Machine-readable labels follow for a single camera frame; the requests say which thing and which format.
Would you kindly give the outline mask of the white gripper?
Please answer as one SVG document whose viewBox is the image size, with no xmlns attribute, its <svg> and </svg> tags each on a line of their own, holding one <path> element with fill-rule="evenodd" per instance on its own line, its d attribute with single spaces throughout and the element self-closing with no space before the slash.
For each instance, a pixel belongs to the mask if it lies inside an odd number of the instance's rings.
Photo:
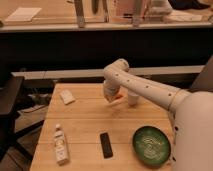
<svg viewBox="0 0 213 171">
<path fill-rule="evenodd" d="M 119 92 L 119 87 L 113 87 L 107 80 L 103 82 L 103 93 L 109 106 L 116 106 L 126 101 L 126 96 L 119 100 L 114 100 L 115 95 Z"/>
</svg>

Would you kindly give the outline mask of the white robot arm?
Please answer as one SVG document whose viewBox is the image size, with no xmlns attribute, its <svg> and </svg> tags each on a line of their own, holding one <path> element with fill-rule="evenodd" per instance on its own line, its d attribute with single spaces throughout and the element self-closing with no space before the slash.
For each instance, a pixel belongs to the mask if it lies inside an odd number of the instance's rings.
<svg viewBox="0 0 213 171">
<path fill-rule="evenodd" d="M 174 116 L 172 171 L 213 171 L 213 93 L 189 92 L 128 71 L 125 59 L 104 68 L 104 97 L 112 102 L 124 87 L 169 111 Z"/>
</svg>

